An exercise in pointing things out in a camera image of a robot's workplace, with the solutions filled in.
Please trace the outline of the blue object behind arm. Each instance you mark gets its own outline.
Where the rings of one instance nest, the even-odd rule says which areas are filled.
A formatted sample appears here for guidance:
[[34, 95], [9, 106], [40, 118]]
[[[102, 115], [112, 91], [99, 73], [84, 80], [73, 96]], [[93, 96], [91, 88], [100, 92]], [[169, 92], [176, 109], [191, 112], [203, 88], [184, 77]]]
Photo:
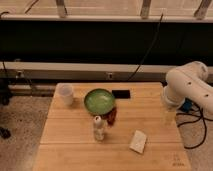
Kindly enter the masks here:
[[189, 112], [191, 108], [192, 108], [192, 101], [186, 99], [183, 105], [180, 107], [180, 110], [183, 112]]

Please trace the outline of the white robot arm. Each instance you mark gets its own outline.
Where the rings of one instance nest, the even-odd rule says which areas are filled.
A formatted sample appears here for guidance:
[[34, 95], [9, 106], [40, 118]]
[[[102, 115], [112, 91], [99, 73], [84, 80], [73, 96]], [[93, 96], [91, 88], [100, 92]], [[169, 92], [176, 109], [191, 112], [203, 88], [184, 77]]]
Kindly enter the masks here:
[[161, 93], [165, 124], [170, 124], [175, 119], [176, 110], [186, 98], [213, 114], [213, 87], [206, 83], [208, 75], [208, 67], [200, 61], [174, 67], [167, 72], [167, 85]]

